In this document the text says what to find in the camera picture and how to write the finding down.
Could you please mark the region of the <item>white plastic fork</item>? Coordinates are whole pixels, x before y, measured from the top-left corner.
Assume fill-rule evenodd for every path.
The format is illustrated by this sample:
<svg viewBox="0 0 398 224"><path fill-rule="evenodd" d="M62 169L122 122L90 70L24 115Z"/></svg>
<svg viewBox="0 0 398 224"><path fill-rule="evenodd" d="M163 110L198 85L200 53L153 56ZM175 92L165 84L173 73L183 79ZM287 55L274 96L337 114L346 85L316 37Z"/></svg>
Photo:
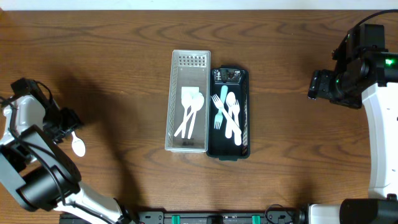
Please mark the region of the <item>white plastic fork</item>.
<svg viewBox="0 0 398 224"><path fill-rule="evenodd" d="M228 112L225 110L224 108L224 104L221 102L220 98L218 95L212 95L211 99L214 103L214 105L222 111L224 117L226 118L227 121L229 121L230 126L233 130L233 132L237 132L237 133L242 133L241 129L239 127L237 127L236 123L234 122L234 119L232 117L229 116Z"/></svg>
<svg viewBox="0 0 398 224"><path fill-rule="evenodd" d="M233 110L234 122L236 123L237 127L240 128L240 123L239 123L240 105L238 100L235 101L234 105L232 106L232 110ZM237 146L240 146L242 144L242 137L240 133L234 132L234 143Z"/></svg>

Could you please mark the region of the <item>white plastic spoon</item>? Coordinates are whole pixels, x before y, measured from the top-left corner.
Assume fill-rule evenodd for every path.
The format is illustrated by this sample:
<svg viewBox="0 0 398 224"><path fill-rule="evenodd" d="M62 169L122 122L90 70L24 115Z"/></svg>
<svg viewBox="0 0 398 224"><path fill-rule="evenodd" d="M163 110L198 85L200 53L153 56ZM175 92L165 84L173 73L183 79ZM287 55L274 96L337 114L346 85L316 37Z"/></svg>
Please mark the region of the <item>white plastic spoon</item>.
<svg viewBox="0 0 398 224"><path fill-rule="evenodd" d="M182 131L182 127L183 127L183 125L185 124L186 125L186 123L188 122L188 120L190 119L190 117L192 116L192 112L191 112L191 110L190 110L190 113L187 115L187 117L186 117L186 120L184 121L182 121L182 123L180 124L180 126L178 127L178 129L176 130L176 132L175 132L175 134L174 134L174 136L175 137L177 137L178 136L178 134Z"/></svg>
<svg viewBox="0 0 398 224"><path fill-rule="evenodd" d="M74 131L72 131L72 149L78 157L83 157L86 153L84 141L80 139Z"/></svg>
<svg viewBox="0 0 398 224"><path fill-rule="evenodd" d="M232 91L229 92L227 94L227 96L226 96L226 104L228 106L228 114L229 114L230 117L233 116L233 111L232 111L231 108L234 105L235 101L236 101L235 94ZM225 137L230 139L232 137L232 135L233 135L233 130L232 130L232 128L230 126L230 123L228 121L226 123Z"/></svg>
<svg viewBox="0 0 398 224"><path fill-rule="evenodd" d="M182 106L184 108L184 116L183 116L183 120L186 120L186 117L188 115L188 109L192 104L192 97L189 95L186 95L184 99L182 99ZM184 138L185 137L185 132L186 132L186 125L184 124L182 127L182 132L181 132L181 137Z"/></svg>
<svg viewBox="0 0 398 224"><path fill-rule="evenodd" d="M201 108L203 107L204 101L205 101L204 96L201 93L197 93L193 98L193 104L192 104L192 109L191 109L192 120L190 122L190 127L188 130L188 136L187 136L188 139L190 139L192 137L192 132L193 132L193 129L195 126L196 115L197 115L197 112L199 110L201 110Z"/></svg>

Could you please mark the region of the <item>mint green plastic fork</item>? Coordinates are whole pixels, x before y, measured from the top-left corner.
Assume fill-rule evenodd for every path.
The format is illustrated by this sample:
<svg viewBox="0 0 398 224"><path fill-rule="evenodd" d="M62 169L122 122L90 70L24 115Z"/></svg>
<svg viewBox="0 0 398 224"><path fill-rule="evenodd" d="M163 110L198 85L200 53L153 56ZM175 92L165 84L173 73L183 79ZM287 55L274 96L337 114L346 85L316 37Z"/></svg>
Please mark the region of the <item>mint green plastic fork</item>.
<svg viewBox="0 0 398 224"><path fill-rule="evenodd" d="M220 100L222 103L225 102L226 95L228 94L228 87L223 85L220 91ZM215 115L214 119L214 129L220 129L223 122L223 113L221 110L218 110L217 114Z"/></svg>

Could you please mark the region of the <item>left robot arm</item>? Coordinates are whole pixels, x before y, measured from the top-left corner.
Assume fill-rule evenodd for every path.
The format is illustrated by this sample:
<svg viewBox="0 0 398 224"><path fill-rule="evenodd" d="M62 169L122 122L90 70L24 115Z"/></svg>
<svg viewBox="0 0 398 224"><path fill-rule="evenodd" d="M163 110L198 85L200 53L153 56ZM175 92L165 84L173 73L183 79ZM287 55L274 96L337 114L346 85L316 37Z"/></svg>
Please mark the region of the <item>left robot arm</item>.
<svg viewBox="0 0 398 224"><path fill-rule="evenodd" d="M59 211L88 223L132 223L115 198L84 184L75 163L59 148L83 123L60 108L45 85L21 78L10 98L1 98L6 119L1 138L1 184L25 210Z"/></svg>

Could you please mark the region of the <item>dark green plastic basket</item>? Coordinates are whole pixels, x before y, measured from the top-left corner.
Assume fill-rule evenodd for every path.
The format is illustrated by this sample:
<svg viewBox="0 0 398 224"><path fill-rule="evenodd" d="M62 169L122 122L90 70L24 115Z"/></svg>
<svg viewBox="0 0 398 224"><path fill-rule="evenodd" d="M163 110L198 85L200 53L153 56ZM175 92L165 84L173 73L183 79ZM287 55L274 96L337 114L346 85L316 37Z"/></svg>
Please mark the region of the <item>dark green plastic basket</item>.
<svg viewBox="0 0 398 224"><path fill-rule="evenodd" d="M249 72L223 65L210 72L207 155L237 161L250 155Z"/></svg>

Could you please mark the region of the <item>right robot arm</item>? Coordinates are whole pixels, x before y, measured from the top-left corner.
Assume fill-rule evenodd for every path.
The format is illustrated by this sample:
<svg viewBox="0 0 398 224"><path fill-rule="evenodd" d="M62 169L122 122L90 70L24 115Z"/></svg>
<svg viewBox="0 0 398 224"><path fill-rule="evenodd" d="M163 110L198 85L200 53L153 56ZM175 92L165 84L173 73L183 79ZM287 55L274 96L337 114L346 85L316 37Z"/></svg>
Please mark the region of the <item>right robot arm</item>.
<svg viewBox="0 0 398 224"><path fill-rule="evenodd" d="M385 47L384 26L356 25L333 53L334 70L313 73L308 97L353 109L368 120L371 176L367 198L313 204L308 223L397 223L397 54Z"/></svg>

